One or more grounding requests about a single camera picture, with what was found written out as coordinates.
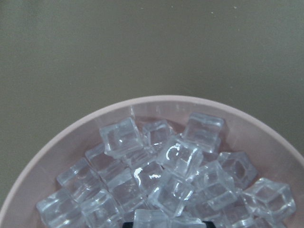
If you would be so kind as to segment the pile of clear ice cubes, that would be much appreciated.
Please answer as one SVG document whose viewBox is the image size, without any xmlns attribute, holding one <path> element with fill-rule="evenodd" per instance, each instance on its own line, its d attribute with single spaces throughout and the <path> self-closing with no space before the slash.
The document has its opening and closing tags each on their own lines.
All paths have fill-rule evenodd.
<svg viewBox="0 0 304 228">
<path fill-rule="evenodd" d="M 225 121 L 192 113 L 183 132 L 167 120 L 125 118 L 57 176 L 37 203 L 48 228 L 282 228 L 295 213 L 290 186 L 261 178 L 246 152 L 221 152 Z"/>
</svg>

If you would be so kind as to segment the pink bowl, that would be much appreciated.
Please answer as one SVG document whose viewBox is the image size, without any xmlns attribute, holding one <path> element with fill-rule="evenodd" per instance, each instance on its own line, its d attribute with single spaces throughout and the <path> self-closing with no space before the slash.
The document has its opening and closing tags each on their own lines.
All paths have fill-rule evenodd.
<svg viewBox="0 0 304 228">
<path fill-rule="evenodd" d="M 157 95 L 135 98 L 99 109 L 76 121 L 49 141 L 28 163 L 12 186 L 0 211 L 3 228 L 41 228 L 36 203 L 58 188 L 56 176 L 84 152 L 100 143 L 99 129 L 131 116 L 135 120 L 167 119 L 181 130 L 192 112 L 225 119 L 225 149 L 245 151 L 260 175 L 288 183 L 296 212 L 285 221 L 289 228 L 304 225 L 304 159 L 276 131 L 233 107 L 202 98 Z"/>
</svg>

